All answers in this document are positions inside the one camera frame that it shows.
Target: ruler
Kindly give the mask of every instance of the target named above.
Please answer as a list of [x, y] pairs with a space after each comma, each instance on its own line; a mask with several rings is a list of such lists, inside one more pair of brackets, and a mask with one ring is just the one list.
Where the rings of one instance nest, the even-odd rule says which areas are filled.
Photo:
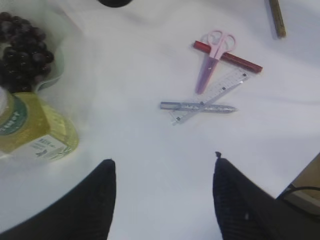
[[201, 95], [195, 95], [192, 99], [185, 102], [199, 104], [195, 111], [170, 111], [172, 116], [172, 124], [183, 124], [193, 116], [200, 112], [205, 112], [205, 109], [210, 108], [214, 102], [226, 95], [236, 87], [240, 86], [244, 81], [248, 80], [251, 74], [241, 68], [236, 68], [232, 72], [215, 80], [207, 90]]

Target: yellow liquid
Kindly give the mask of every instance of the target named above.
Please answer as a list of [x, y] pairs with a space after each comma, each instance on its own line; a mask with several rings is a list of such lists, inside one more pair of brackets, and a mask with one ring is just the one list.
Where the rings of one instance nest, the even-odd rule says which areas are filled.
[[[11, 153], [15, 149], [45, 135], [50, 135], [72, 150], [78, 146], [78, 135], [72, 123], [31, 92], [14, 94], [27, 108], [23, 126], [9, 135], [0, 135], [0, 150]], [[12, 114], [13, 97], [8, 97], [8, 108], [0, 116], [0, 124]]]

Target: pink scissors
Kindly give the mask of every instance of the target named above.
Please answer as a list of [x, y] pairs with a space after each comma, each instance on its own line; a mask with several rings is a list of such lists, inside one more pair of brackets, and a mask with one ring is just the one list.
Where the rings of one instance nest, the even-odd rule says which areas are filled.
[[230, 52], [236, 48], [235, 37], [221, 30], [213, 30], [210, 32], [208, 34], [208, 43], [211, 47], [211, 52], [196, 88], [197, 94], [202, 94], [205, 91], [211, 75], [214, 72], [221, 56], [224, 53]]

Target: white surface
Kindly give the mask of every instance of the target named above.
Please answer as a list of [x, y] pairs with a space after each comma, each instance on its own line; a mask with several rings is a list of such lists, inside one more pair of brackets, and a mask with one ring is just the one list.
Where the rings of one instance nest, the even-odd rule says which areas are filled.
[[[117, 167], [111, 240], [220, 239], [215, 151], [276, 197], [319, 153], [320, 7], [281, 0], [287, 38], [278, 40], [268, 2], [133, 0], [113, 9], [66, 1], [86, 38], [66, 43], [77, 51], [65, 48], [64, 78], [42, 95], [72, 118], [80, 145], [49, 164], [0, 164], [2, 229], [56, 201], [105, 158]], [[233, 53], [264, 70], [219, 101], [239, 112], [172, 126], [159, 103], [193, 94], [205, 55], [190, 46], [214, 28], [234, 34]]]

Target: wooden stick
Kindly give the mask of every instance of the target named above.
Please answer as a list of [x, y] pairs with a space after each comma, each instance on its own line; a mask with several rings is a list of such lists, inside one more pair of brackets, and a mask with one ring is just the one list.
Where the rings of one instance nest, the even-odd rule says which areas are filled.
[[284, 20], [282, 18], [279, 2], [278, 0], [269, 0], [269, 2], [270, 2], [272, 15], [273, 15], [276, 34], [278, 35], [278, 38], [285, 38], [287, 33], [286, 33]]

